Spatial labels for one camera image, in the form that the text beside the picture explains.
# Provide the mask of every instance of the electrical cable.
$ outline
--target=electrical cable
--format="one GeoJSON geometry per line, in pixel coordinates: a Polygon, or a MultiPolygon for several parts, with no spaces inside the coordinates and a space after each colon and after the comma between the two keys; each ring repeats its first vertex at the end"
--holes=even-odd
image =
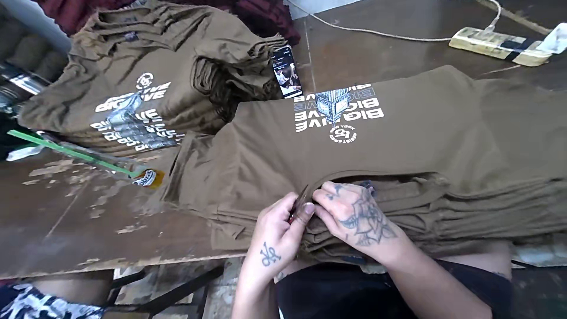
{"type": "MultiPolygon", "coordinates": [[[[374,31],[374,30],[367,30],[367,29],[357,29],[357,28],[345,28],[345,27],[341,27],[341,26],[336,26],[334,24],[330,24],[327,21],[321,19],[320,17],[308,12],[306,9],[302,8],[300,5],[296,4],[295,2],[293,2],[292,0],[287,0],[291,5],[297,7],[298,9],[300,9],[301,11],[305,12],[306,14],[312,16],[313,18],[323,22],[324,24],[331,26],[333,28],[337,28],[337,29],[341,29],[341,30],[347,30],[347,31],[361,31],[361,32],[368,32],[368,33],[373,33],[373,34],[377,34],[377,35],[381,35],[381,36],[386,36],[386,37],[394,37],[396,39],[402,39],[402,40],[409,40],[409,41],[422,41],[422,42],[443,42],[443,41],[449,41],[451,40],[450,37],[443,37],[443,38],[439,38],[439,39],[424,39],[424,38],[420,38],[420,37],[410,37],[410,36],[403,36],[403,35],[393,35],[393,34],[389,34],[389,33],[384,33],[384,32],[379,32],[379,31],[374,31]]],[[[492,32],[494,30],[494,26],[496,25],[496,22],[498,21],[498,19],[500,18],[500,12],[502,11],[502,6],[500,6],[500,3],[498,3],[498,1],[496,0],[488,0],[493,2],[497,7],[498,7],[498,13],[496,13],[496,17],[494,18],[494,20],[492,20],[492,22],[490,23],[490,25],[488,25],[486,27],[486,29],[484,29],[485,31],[490,31],[492,32]]]]}

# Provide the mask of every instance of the phone screen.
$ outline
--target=phone screen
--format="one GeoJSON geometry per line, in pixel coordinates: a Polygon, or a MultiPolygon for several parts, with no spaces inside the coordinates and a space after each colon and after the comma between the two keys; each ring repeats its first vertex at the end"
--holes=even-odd
{"type": "Polygon", "coordinates": [[[288,99],[303,94],[289,45],[274,51],[272,65],[280,84],[283,98],[288,99]]]}

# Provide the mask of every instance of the hand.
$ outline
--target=hand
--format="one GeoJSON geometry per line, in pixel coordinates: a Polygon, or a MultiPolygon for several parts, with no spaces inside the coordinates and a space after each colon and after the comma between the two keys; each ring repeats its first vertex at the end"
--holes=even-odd
{"type": "Polygon", "coordinates": [[[294,258],[305,230],[315,211],[313,203],[299,207],[295,220],[287,223],[297,194],[289,193],[258,216],[252,242],[244,260],[239,280],[251,288],[267,285],[294,258]]]}
{"type": "Polygon", "coordinates": [[[380,263],[398,257],[401,248],[411,245],[362,186],[325,182],[313,199],[321,204],[315,212],[331,234],[380,263]]]}

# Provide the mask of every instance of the hand tattoo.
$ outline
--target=hand tattoo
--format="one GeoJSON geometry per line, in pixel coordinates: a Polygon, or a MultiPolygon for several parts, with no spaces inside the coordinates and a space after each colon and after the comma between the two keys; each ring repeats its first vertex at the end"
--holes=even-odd
{"type": "Polygon", "coordinates": [[[345,188],[343,185],[341,185],[341,184],[335,184],[335,191],[337,192],[337,196],[339,196],[339,195],[338,195],[338,192],[339,192],[340,190],[342,190],[343,188],[345,188]]]}
{"type": "Polygon", "coordinates": [[[388,218],[378,208],[370,192],[363,191],[362,195],[352,204],[354,213],[341,224],[349,229],[356,229],[358,236],[356,245],[370,246],[379,244],[382,238],[395,238],[396,233],[388,224],[388,218]]]}
{"type": "Polygon", "coordinates": [[[266,252],[264,252],[264,249],[261,249],[260,254],[264,256],[262,258],[262,265],[264,265],[265,267],[268,267],[272,263],[275,263],[276,261],[282,259],[281,256],[276,255],[276,250],[274,249],[274,247],[268,247],[266,245],[266,242],[264,242],[264,248],[266,249],[266,252]]]}

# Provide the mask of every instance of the wooden table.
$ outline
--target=wooden table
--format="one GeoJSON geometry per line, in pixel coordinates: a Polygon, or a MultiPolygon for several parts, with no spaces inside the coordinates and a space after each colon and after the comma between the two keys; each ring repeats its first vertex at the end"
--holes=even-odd
{"type": "MultiPolygon", "coordinates": [[[[509,4],[513,12],[526,10],[529,19],[547,28],[567,18],[559,14],[567,12],[567,4],[557,1],[502,4],[509,4]],[[545,7],[548,2],[553,5],[545,7]]],[[[364,0],[319,16],[345,27],[448,37],[464,26],[484,28],[494,11],[475,1],[364,0]]],[[[566,54],[528,68],[449,48],[447,43],[337,30],[311,17],[296,20],[295,27],[302,40],[294,47],[294,56],[306,93],[412,76],[446,64],[473,78],[518,79],[567,89],[566,54]]],[[[496,30],[536,40],[544,37],[504,17],[496,30]]],[[[174,152],[166,149],[143,157],[167,170],[174,152]]],[[[44,151],[16,163],[0,163],[0,278],[242,255],[212,250],[204,220],[156,204],[152,191],[62,160],[44,151]]]]}

